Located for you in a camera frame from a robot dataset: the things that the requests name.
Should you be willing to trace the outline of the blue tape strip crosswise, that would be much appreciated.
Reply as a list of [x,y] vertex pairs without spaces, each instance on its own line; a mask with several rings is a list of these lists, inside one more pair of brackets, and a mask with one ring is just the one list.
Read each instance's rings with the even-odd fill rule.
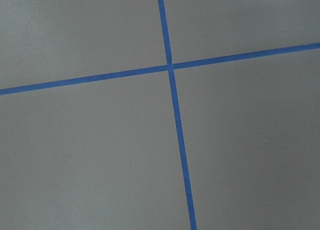
[[[267,57],[267,56],[273,56],[273,55],[311,51],[319,48],[320,48],[320,44],[316,42],[316,43],[310,43],[310,44],[303,44],[303,45],[296,45],[296,46],[267,49],[267,50],[232,54],[232,55],[219,56],[219,57],[213,57],[213,58],[179,62],[179,63],[174,63],[172,67],[174,70],[179,70],[179,69],[186,69],[191,67],[199,67],[199,66],[220,64],[220,63],[226,63],[226,62],[241,61],[246,59],[261,58],[261,57]],[[43,89],[59,88],[64,86],[85,84],[85,83],[98,82],[98,81],[104,81],[104,80],[110,80],[110,79],[118,79],[118,78],[124,78],[124,77],[165,72],[167,70],[168,70],[168,67],[165,65],[131,69],[131,70],[125,70],[125,71],[119,71],[119,72],[111,72],[111,73],[105,73],[105,74],[98,74],[98,75],[77,77],[77,78],[71,78],[71,79],[3,88],[0,90],[0,94],[2,96],[11,95],[11,94],[17,94],[17,93],[23,93],[23,92],[38,91]]]

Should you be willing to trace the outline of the blue tape strip lengthwise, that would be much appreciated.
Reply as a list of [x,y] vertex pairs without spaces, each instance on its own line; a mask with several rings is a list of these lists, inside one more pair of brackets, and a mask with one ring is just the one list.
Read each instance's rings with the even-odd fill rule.
[[188,166],[188,158],[187,158],[187,152],[185,147],[183,125],[182,125],[182,119],[181,119],[181,113],[180,113],[177,83],[175,78],[174,66],[172,62],[172,51],[171,51],[170,35],[169,35],[169,28],[168,28],[168,22],[167,22],[167,16],[166,16],[165,1],[157,0],[157,2],[158,2],[159,14],[160,14],[161,31],[162,31],[162,37],[163,37],[166,67],[167,67],[168,78],[169,78],[174,121],[175,121],[177,141],[178,141],[178,147],[179,147],[179,155],[180,155],[180,161],[181,161],[184,189],[185,189],[185,195],[186,195],[189,224],[192,230],[197,230],[198,228],[197,228],[196,214],[195,214],[195,208],[194,208],[192,186],[191,186],[190,172],[189,172],[189,166]]

